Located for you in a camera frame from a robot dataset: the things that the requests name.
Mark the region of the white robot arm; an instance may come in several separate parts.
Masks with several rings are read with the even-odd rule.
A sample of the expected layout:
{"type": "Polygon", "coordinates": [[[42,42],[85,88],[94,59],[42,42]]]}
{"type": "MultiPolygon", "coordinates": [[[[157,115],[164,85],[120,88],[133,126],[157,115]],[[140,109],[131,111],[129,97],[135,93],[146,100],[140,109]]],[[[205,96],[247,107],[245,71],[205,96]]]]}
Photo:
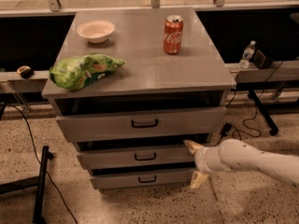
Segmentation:
{"type": "Polygon", "coordinates": [[[196,169],[191,189],[199,188],[215,172],[258,171],[283,183],[299,187],[299,157],[265,152],[236,139],[215,147],[204,147],[192,140],[184,144],[194,156],[196,169]]]}

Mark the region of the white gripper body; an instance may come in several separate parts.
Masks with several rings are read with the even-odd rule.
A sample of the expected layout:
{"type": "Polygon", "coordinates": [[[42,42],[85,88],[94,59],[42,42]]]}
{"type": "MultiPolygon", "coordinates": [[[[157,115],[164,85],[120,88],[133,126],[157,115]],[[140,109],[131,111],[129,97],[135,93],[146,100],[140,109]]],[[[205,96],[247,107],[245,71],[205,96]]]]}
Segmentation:
{"type": "Polygon", "coordinates": [[[196,150],[194,160],[197,169],[203,174],[210,174],[222,170],[218,147],[201,147],[196,150]]]}

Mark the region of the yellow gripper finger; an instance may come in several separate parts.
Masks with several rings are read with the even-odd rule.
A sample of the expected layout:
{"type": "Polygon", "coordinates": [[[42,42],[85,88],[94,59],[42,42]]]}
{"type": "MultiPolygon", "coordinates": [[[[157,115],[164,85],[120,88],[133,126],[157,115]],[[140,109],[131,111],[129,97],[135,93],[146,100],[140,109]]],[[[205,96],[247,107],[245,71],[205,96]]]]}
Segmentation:
{"type": "Polygon", "coordinates": [[[199,171],[194,171],[192,173],[192,180],[190,184],[191,189],[197,189],[203,185],[203,183],[207,180],[208,175],[203,174],[199,171]]]}
{"type": "Polygon", "coordinates": [[[184,140],[183,143],[186,145],[188,150],[193,154],[200,153],[204,150],[204,147],[193,140],[184,140]]]}

